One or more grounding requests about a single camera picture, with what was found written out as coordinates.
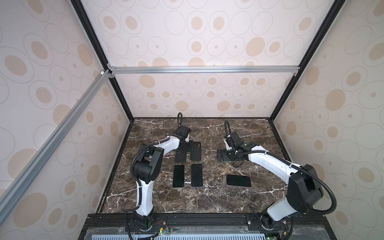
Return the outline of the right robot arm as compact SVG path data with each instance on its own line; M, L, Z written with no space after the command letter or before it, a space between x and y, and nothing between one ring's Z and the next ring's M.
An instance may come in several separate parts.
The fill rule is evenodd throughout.
M313 167L279 158L252 141L244 142L236 132L226 134L224 143L226 149L218 150L220 161L248 160L267 169L288 185L287 195L262 211L260 222L264 229L272 230L280 220L293 214L307 213L324 196Z

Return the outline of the bare black phone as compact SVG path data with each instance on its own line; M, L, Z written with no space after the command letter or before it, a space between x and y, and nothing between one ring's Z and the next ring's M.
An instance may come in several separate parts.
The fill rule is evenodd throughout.
M175 165L173 171L173 188L183 188L185 186L185 166Z
M202 164L192 164L191 166L191 185L192 187L203 186L203 166Z

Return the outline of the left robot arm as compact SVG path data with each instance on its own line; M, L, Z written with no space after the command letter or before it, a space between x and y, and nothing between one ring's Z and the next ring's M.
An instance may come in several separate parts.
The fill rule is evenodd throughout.
M137 185L137 204L133 211L134 221L141 230L148 231L153 221L153 188L159 176L163 157L172 151L189 146L191 129L179 125L177 130L161 141L142 144L135 155L130 172Z

